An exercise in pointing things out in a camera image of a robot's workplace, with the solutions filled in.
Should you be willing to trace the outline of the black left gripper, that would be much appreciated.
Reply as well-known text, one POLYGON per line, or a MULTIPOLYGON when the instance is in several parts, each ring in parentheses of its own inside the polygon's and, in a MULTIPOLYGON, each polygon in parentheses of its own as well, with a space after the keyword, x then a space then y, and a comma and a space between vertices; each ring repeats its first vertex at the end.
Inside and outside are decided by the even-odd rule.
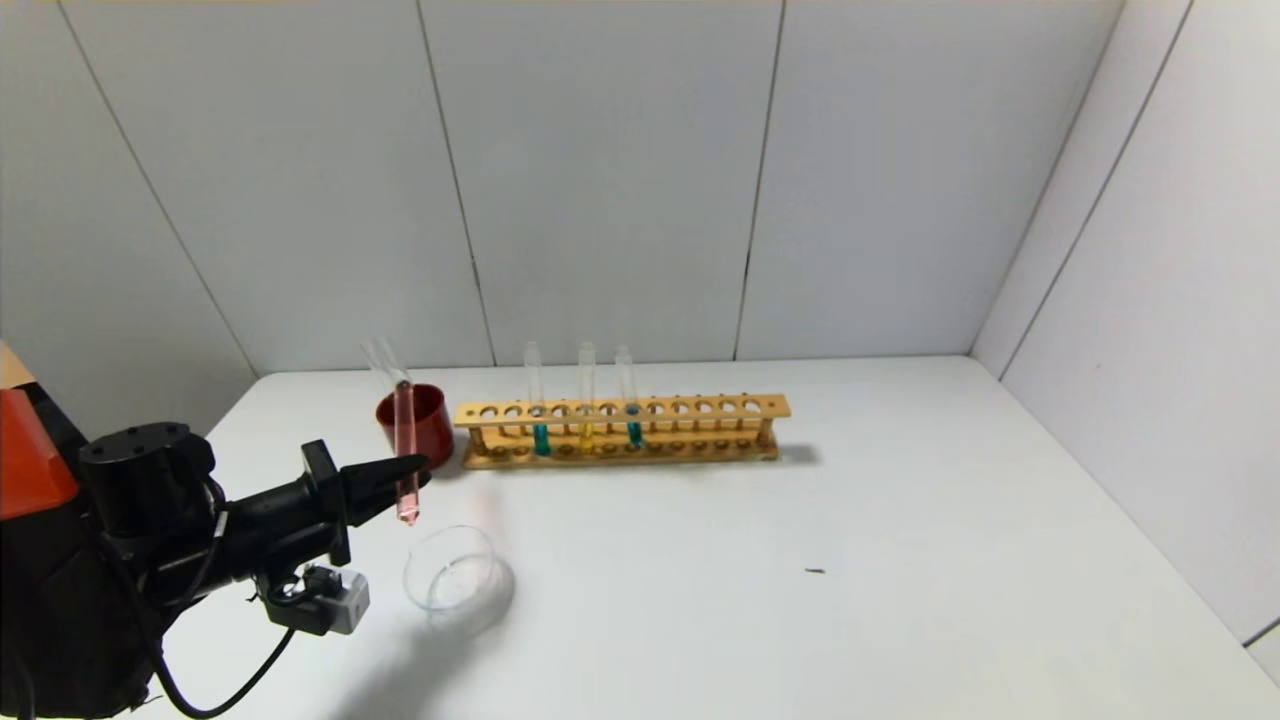
POLYGON ((303 473, 294 480, 230 503, 227 524, 232 568, 296 568, 346 543, 346 527, 361 527, 420 487, 429 457, 408 454, 343 466, 321 439, 301 447, 303 473))

